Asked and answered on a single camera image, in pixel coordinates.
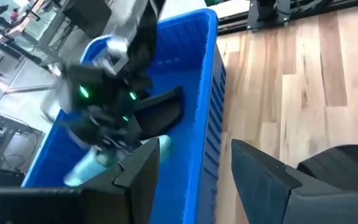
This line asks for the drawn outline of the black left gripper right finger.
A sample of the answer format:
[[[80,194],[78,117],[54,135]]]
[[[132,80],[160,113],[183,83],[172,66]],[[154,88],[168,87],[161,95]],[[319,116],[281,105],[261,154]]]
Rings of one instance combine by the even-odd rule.
[[[291,190],[301,182],[286,164],[244,141],[231,141],[231,169],[249,224],[282,224]]]

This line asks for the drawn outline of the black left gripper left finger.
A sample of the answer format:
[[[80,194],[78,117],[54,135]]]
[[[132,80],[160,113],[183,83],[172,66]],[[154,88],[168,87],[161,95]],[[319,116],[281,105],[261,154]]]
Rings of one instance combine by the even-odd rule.
[[[81,185],[83,224],[149,224],[160,163],[152,138]]]

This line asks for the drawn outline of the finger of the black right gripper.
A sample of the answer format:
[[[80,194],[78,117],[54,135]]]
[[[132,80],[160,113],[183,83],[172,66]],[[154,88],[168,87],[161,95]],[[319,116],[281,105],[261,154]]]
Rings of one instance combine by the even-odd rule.
[[[126,143],[131,146],[140,146],[139,136],[142,133],[142,129],[139,126],[135,116],[131,116],[127,124]]]
[[[67,121],[69,136],[80,147],[91,147],[102,143],[101,125],[90,119]]]

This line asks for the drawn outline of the black smooth-strap slide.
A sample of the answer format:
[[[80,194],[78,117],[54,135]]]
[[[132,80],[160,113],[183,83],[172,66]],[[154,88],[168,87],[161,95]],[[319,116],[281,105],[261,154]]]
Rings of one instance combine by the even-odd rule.
[[[134,115],[142,130],[140,140],[166,134],[183,117],[183,87],[141,100]]]

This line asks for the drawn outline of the light green slide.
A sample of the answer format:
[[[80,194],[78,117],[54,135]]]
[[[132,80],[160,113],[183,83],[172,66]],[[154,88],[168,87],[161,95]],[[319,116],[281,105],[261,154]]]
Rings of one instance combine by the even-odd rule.
[[[160,141],[160,164],[170,155],[172,140],[167,135],[158,136]],[[91,147],[87,154],[63,178],[65,185],[76,187],[117,164],[127,155],[123,150],[101,151]]]

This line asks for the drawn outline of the black ridged-strap slide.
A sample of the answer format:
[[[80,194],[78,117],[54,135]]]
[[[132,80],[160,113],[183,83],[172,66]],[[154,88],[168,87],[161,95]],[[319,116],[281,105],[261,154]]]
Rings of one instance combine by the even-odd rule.
[[[297,169],[341,190],[358,190],[358,145],[329,148],[300,162]]]

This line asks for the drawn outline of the blue plastic bin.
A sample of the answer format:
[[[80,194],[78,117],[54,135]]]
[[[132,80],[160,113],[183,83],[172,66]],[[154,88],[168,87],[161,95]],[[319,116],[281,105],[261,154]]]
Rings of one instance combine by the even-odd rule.
[[[183,117],[166,134],[172,149],[159,163],[158,182],[149,224],[214,224],[217,180],[223,127],[226,71],[216,45],[218,18],[201,9],[157,22],[157,44],[147,69],[153,88],[142,100],[183,87]],[[104,51],[110,35],[92,40],[80,65],[91,63]],[[61,107],[62,86],[56,98]],[[69,136],[66,122],[72,117],[60,110],[41,150],[22,184],[35,195],[25,201],[16,218],[25,224],[83,224],[81,185],[69,187],[63,178],[91,147],[101,151],[123,150],[126,156],[152,138],[134,147],[82,148]]]

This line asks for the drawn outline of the black office cabinet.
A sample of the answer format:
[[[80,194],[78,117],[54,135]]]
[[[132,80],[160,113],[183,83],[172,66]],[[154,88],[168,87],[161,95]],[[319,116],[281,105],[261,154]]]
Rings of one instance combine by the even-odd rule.
[[[95,38],[103,34],[111,9],[104,0],[69,0],[63,13],[88,37]]]

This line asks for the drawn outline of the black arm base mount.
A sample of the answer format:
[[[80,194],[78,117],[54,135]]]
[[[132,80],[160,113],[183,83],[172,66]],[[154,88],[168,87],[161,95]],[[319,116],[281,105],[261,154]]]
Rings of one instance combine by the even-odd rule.
[[[290,20],[291,0],[250,0],[247,28],[261,30],[278,26]]]

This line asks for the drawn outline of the black table end rail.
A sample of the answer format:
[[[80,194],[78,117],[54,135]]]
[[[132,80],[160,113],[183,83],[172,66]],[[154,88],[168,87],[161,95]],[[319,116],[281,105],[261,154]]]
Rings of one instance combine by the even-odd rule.
[[[358,6],[358,0],[291,0],[290,20],[284,23],[284,25],[298,19],[318,16],[320,14],[339,11],[342,9],[348,9],[356,6]],[[221,36],[233,34],[236,32],[248,31],[248,11],[220,18],[218,26],[218,35]]]

